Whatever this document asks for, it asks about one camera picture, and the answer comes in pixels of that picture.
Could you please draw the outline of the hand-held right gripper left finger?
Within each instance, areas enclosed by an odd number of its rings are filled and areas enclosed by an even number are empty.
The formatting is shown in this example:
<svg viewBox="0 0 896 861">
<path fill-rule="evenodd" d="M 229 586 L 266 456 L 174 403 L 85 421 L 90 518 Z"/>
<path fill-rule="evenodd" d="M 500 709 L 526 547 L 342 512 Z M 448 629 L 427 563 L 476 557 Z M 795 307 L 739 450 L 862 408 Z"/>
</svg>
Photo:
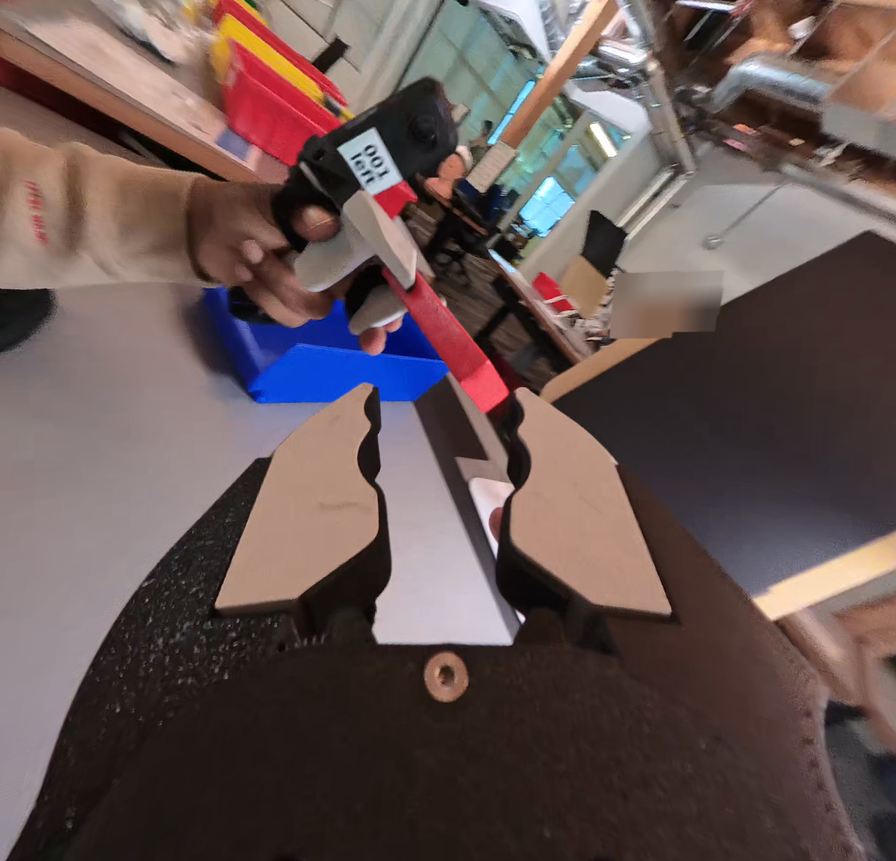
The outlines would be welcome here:
<svg viewBox="0 0 896 861">
<path fill-rule="evenodd" d="M 214 610 L 286 612 L 305 636 L 340 616 L 371 628 L 392 572 L 377 479 L 379 390 L 362 384 L 320 409 L 273 452 Z"/>
</svg>

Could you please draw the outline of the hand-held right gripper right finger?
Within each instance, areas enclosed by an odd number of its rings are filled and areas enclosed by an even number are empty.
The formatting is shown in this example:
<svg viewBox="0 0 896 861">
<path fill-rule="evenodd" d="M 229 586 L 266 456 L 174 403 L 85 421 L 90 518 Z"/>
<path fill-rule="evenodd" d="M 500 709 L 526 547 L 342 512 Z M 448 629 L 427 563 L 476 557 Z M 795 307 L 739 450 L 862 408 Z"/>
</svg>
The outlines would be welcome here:
<svg viewBox="0 0 896 861">
<path fill-rule="evenodd" d="M 507 411 L 512 492 L 496 583 L 518 633 L 607 633 L 608 620 L 674 624 L 674 609 L 613 455 L 528 389 Z"/>
</svg>

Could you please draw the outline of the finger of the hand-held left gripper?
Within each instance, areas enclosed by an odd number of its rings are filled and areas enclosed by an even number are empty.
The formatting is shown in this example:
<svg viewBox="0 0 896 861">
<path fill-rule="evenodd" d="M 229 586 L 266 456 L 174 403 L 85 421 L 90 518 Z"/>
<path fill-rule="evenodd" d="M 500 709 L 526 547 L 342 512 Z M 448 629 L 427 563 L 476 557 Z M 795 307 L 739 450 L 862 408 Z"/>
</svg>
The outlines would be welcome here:
<svg viewBox="0 0 896 861">
<path fill-rule="evenodd" d="M 414 286 L 418 276 L 427 283 L 434 279 L 430 264 L 401 218 L 389 218 L 366 190 L 358 190 L 345 202 L 342 228 L 379 260 L 398 285 Z"/>
</svg>

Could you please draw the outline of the red bar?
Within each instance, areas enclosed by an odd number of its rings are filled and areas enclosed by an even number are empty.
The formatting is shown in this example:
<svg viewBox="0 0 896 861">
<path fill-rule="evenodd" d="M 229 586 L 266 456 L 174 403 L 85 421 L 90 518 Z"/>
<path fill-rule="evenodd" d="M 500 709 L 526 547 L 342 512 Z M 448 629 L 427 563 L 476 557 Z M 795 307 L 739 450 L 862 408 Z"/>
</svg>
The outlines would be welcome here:
<svg viewBox="0 0 896 861">
<path fill-rule="evenodd" d="M 403 287 L 384 264 L 367 270 L 371 292 L 377 297 L 376 312 L 384 316 L 403 307 L 476 407 L 487 415 L 497 413 L 508 401 L 510 390 L 485 352 L 432 289 L 428 262 L 416 241 L 408 241 L 417 254 L 415 283 L 410 288 Z"/>
</svg>

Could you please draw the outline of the blue plastic bin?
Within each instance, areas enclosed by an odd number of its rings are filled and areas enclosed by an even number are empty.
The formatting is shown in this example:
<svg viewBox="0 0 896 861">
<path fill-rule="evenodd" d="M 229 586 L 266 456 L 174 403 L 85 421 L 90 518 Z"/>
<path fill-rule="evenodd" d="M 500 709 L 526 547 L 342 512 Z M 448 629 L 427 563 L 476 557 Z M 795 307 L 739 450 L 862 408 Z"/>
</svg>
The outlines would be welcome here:
<svg viewBox="0 0 896 861">
<path fill-rule="evenodd" d="M 448 373 L 409 317 L 385 351 L 370 356 L 350 333 L 340 300 L 326 318 L 297 329 L 235 318 L 224 288 L 205 290 L 203 304 L 231 369 L 256 403 L 330 403 L 364 383 L 375 385 L 382 401 L 410 403 Z"/>
</svg>

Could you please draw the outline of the person's left forearm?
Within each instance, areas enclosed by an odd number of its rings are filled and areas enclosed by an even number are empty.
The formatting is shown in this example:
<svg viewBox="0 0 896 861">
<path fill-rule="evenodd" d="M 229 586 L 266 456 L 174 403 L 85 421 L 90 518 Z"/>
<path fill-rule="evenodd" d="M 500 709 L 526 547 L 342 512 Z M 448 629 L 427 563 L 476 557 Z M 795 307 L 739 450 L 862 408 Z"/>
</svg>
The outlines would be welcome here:
<svg viewBox="0 0 896 861">
<path fill-rule="evenodd" d="M 210 285 L 189 251 L 187 203 L 197 181 L 3 128 L 1 288 Z"/>
</svg>

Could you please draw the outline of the person's left hand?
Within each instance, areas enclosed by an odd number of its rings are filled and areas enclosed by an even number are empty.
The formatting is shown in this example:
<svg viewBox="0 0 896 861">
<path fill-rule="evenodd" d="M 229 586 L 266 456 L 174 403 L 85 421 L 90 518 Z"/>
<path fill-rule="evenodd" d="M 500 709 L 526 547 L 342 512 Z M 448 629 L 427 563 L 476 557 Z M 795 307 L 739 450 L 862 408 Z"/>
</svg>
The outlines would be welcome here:
<svg viewBox="0 0 896 861">
<path fill-rule="evenodd" d="M 343 300 L 353 274 L 321 292 L 310 292 L 290 262 L 292 248 L 275 223 L 279 184 L 198 178 L 186 203 L 188 249 L 208 282 L 238 288 L 252 305 L 285 327 L 324 318 Z"/>
</svg>

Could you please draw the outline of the whiteboard on stand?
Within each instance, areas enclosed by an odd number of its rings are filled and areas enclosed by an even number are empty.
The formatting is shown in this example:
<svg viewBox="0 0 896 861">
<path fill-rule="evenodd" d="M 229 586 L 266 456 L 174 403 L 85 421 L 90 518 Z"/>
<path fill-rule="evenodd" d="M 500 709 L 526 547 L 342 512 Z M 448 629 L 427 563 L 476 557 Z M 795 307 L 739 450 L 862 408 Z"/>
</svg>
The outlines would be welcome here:
<svg viewBox="0 0 896 861">
<path fill-rule="evenodd" d="M 475 162 L 466 177 L 466 182 L 477 194 L 483 194 L 504 174 L 516 159 L 518 151 L 503 141 L 488 146 L 480 159 Z"/>
</svg>

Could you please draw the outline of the large red tote bin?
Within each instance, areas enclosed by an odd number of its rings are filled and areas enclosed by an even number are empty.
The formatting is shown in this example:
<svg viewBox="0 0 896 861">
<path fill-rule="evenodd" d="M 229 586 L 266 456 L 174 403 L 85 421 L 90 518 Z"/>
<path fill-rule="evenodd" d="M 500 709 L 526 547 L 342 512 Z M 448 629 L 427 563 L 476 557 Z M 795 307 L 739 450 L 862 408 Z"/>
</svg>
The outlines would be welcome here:
<svg viewBox="0 0 896 861">
<path fill-rule="evenodd" d="M 322 104 L 238 47 L 221 86 L 230 129 L 286 166 L 296 163 L 306 142 L 339 128 Z"/>
</svg>

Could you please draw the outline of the yellow plastic bin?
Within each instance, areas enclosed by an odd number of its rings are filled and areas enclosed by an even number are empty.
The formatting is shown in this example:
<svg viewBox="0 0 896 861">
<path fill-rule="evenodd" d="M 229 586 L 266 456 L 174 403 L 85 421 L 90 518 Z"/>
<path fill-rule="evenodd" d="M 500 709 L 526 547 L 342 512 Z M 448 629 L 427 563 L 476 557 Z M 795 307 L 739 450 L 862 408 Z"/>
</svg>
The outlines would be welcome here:
<svg viewBox="0 0 896 861">
<path fill-rule="evenodd" d="M 230 70 L 232 48 L 239 46 L 252 53 L 278 76 L 325 106 L 322 75 L 296 50 L 286 45 L 267 27 L 248 26 L 233 14 L 225 14 L 215 25 L 209 47 L 211 71 L 218 84 L 224 84 Z"/>
</svg>

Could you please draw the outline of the wooden top desk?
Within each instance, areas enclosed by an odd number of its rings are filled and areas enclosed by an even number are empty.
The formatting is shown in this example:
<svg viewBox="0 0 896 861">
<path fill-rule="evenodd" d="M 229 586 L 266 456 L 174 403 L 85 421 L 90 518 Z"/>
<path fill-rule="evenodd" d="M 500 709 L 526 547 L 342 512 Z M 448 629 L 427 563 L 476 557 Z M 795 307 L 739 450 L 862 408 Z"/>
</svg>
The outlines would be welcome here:
<svg viewBox="0 0 896 861">
<path fill-rule="evenodd" d="M 594 345 L 568 326 L 514 265 L 494 250 L 489 250 L 489 256 L 497 267 L 492 288 L 501 300 L 499 310 L 520 321 L 555 370 L 564 372 L 595 354 Z"/>
</svg>

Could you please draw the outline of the black faced wooden board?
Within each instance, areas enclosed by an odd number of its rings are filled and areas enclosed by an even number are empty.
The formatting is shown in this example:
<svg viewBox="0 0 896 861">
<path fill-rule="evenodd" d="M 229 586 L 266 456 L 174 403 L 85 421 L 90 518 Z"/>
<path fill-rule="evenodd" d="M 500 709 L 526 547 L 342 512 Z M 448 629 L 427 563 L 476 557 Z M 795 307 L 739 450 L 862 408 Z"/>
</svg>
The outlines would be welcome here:
<svg viewBox="0 0 896 861">
<path fill-rule="evenodd" d="M 894 576 L 895 251 L 867 231 L 544 397 L 770 618 Z"/>
</svg>

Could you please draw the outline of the small wooden board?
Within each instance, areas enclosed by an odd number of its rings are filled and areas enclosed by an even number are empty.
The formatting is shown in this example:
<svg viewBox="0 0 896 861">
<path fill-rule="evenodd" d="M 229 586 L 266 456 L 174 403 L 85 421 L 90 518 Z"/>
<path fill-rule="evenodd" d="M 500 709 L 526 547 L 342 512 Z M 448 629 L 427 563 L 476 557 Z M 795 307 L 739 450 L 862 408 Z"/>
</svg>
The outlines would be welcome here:
<svg viewBox="0 0 896 861">
<path fill-rule="evenodd" d="M 560 282 L 562 294 L 583 319 L 595 318 L 608 295 L 610 278 L 588 259 L 576 256 L 566 268 Z"/>
</svg>

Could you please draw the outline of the black rectangular panel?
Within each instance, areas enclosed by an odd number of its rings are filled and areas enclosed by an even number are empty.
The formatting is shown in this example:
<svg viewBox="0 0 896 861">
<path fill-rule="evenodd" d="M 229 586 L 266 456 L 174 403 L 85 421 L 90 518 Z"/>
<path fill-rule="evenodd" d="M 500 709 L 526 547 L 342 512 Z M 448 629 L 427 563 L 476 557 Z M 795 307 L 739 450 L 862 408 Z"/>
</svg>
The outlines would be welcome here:
<svg viewBox="0 0 896 861">
<path fill-rule="evenodd" d="M 596 272 L 609 279 L 617 270 L 617 262 L 627 239 L 628 233 L 624 228 L 598 210 L 591 210 L 581 256 Z"/>
</svg>

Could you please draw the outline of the clear plastic bag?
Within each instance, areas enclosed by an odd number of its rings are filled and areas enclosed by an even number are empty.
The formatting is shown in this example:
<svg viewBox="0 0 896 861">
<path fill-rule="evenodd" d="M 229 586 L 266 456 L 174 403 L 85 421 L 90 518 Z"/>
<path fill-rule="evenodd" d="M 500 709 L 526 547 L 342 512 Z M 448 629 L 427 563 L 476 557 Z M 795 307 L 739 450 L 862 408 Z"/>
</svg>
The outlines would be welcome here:
<svg viewBox="0 0 896 861">
<path fill-rule="evenodd" d="M 206 0 L 90 0 L 116 27 L 161 60 L 196 64 L 204 52 Z"/>
</svg>

